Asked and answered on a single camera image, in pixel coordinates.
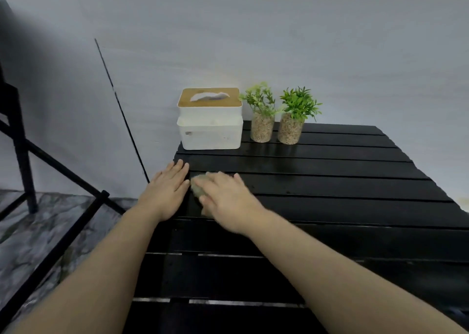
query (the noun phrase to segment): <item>tissue box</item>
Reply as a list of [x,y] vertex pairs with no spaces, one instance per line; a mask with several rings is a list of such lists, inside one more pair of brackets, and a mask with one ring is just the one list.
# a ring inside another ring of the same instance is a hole
[[238,88],[186,88],[177,124],[186,150],[237,149],[243,132]]

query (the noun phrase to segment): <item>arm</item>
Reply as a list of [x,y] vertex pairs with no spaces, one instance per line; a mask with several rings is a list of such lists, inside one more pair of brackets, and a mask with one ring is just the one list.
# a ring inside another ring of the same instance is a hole
[[200,201],[227,230],[249,237],[331,334],[467,333],[424,301],[337,253],[250,194],[238,174],[197,180]]
[[137,205],[14,333],[121,333],[150,238],[179,208],[189,188],[188,170],[179,160],[158,172]]

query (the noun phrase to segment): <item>plant pot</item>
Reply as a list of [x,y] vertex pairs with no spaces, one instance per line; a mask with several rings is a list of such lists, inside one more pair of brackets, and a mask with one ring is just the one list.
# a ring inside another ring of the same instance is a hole
[[290,113],[284,113],[278,129],[278,141],[287,145],[296,144],[300,140],[303,124],[303,120],[293,119]]
[[255,142],[268,142],[272,138],[275,117],[254,113],[251,121],[251,139]]

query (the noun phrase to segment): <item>person's left arm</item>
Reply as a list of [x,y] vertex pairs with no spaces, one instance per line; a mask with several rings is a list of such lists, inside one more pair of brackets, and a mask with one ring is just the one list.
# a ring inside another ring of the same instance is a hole
[[148,243],[156,225],[181,205],[188,170],[179,160],[158,172],[137,204],[13,333],[121,333]]

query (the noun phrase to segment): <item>person's left hand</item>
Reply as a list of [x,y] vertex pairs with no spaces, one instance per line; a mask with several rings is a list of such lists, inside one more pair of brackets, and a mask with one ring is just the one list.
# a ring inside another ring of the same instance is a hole
[[140,212],[156,222],[173,216],[181,205],[182,199],[191,182],[184,178],[189,171],[189,164],[179,160],[171,161],[166,169],[159,171],[150,181],[144,193],[138,198],[136,207]]

